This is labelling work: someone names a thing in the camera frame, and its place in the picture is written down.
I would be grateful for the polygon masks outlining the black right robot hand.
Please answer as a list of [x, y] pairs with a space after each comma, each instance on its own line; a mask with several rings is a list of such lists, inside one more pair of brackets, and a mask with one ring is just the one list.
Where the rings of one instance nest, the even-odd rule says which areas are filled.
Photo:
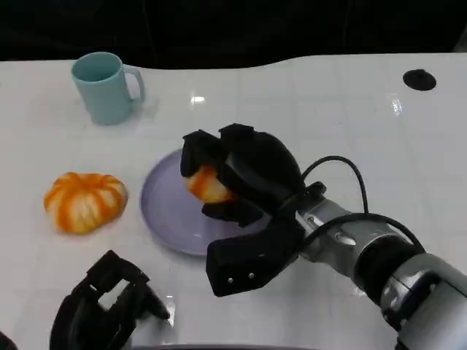
[[180, 173], [188, 181], [210, 181], [190, 189], [206, 217], [247, 227], [275, 214], [304, 181], [296, 159], [275, 136], [252, 126], [231, 124], [219, 136], [203, 130], [183, 137]]

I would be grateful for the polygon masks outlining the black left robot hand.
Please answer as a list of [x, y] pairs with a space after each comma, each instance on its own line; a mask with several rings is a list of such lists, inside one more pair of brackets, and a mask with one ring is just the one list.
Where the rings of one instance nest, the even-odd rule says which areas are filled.
[[50, 333], [50, 349], [122, 349], [143, 316], [170, 313], [132, 262], [106, 252], [67, 295]]

